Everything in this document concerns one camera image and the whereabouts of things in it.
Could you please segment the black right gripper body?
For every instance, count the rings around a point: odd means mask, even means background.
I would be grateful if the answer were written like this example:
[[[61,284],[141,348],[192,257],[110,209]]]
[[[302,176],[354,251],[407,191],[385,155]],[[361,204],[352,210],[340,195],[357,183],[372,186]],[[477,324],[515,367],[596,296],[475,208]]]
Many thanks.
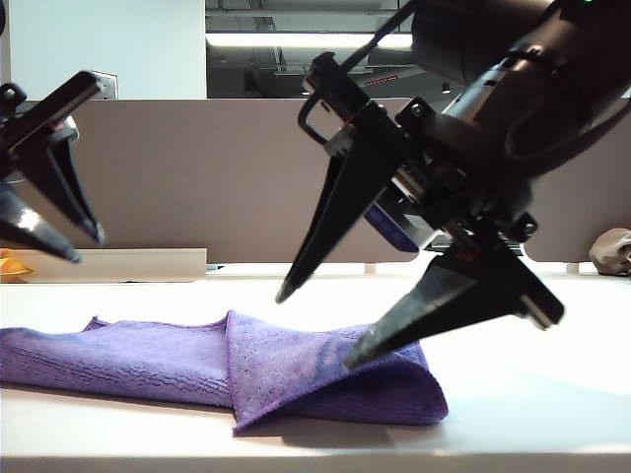
[[[530,179],[513,170],[499,130],[436,112],[420,99],[389,117],[328,52],[315,59],[307,81],[312,102],[337,114],[341,128],[393,124],[410,142],[401,167],[360,218],[393,246],[422,247],[433,231],[442,230],[453,238],[452,245],[481,251],[522,242],[535,231],[526,209]],[[563,305],[531,272],[522,303],[525,313],[506,315],[527,318],[541,329],[563,314]]]

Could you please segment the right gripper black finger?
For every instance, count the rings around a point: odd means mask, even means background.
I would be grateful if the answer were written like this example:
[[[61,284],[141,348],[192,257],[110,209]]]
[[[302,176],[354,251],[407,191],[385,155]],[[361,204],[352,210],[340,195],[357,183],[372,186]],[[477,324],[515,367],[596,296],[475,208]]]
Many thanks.
[[[285,302],[365,214],[401,167],[410,142],[397,126],[347,124],[324,145],[335,172],[275,301]]]
[[[474,251],[453,244],[348,352],[353,370],[420,339],[506,314],[525,313],[527,266],[504,244]]]

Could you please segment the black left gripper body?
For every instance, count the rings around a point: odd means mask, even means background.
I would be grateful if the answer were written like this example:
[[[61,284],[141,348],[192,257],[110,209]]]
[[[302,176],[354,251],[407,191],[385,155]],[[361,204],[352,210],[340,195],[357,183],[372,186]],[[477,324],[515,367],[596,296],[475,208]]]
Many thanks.
[[[43,100],[28,109],[25,91],[16,83],[1,86],[1,190],[13,189],[9,177],[29,180],[35,147],[79,138],[72,113],[104,90],[104,78],[94,71],[80,71]]]

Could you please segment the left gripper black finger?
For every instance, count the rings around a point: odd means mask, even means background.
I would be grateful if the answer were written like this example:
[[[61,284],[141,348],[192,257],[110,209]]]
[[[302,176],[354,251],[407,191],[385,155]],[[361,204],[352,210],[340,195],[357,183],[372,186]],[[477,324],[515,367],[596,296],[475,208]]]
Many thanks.
[[[79,263],[70,241],[28,206],[13,189],[1,190],[1,238]]]
[[[35,147],[29,181],[92,241],[98,245],[105,242],[105,231],[84,194],[75,169],[69,140]]]

